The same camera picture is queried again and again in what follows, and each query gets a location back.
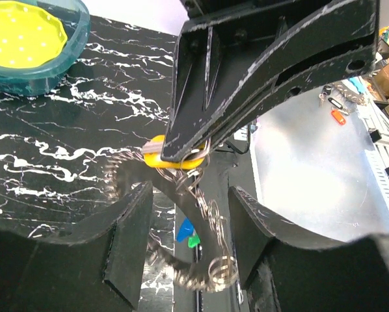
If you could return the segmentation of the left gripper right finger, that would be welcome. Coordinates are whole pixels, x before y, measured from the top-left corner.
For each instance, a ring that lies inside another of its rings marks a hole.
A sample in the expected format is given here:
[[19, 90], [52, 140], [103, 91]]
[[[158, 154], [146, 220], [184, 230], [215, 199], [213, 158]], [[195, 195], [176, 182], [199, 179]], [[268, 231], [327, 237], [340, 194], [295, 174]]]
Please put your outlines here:
[[228, 191], [240, 285], [251, 311], [389, 311], [389, 234], [324, 237]]

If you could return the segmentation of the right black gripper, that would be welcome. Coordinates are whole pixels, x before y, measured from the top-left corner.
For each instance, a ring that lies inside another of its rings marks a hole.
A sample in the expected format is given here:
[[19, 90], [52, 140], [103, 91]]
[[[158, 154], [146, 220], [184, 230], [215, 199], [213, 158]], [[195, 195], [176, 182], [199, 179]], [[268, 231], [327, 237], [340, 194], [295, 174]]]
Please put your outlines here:
[[313, 88], [373, 68], [378, 1], [185, 1], [180, 80], [247, 74], [208, 129], [215, 149], [237, 129]]

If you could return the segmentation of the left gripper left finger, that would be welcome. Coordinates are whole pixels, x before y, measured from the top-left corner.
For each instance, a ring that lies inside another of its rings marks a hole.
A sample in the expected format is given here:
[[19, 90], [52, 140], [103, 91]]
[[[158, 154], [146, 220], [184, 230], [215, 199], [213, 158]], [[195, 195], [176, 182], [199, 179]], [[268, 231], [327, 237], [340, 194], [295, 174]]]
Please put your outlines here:
[[32, 239], [0, 228], [0, 311], [135, 311], [153, 204], [150, 182], [77, 223]]

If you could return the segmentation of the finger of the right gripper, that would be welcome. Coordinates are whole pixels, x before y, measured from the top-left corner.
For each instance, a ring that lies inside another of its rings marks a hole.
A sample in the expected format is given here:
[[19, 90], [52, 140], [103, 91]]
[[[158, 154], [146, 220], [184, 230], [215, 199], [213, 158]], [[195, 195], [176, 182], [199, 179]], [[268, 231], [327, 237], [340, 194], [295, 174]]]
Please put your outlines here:
[[227, 106], [228, 96], [247, 74], [229, 70], [215, 81], [180, 80], [180, 36], [174, 50], [170, 120], [162, 151], [164, 161], [180, 161], [190, 151], [205, 143], [207, 131]]

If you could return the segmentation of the yellow key tag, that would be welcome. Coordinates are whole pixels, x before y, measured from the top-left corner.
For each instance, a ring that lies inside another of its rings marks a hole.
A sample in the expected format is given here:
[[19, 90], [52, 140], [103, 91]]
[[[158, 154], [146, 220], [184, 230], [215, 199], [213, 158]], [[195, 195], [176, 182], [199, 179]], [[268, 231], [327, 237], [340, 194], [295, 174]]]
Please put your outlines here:
[[210, 141], [207, 140], [201, 146], [193, 149], [180, 162], [163, 161], [161, 159], [161, 151], [163, 149], [164, 141], [165, 135], [157, 135], [149, 142], [145, 143], [145, 145], [142, 147], [141, 152], [144, 158], [144, 162], [149, 167], [192, 170], [203, 163], [206, 155], [210, 150]]

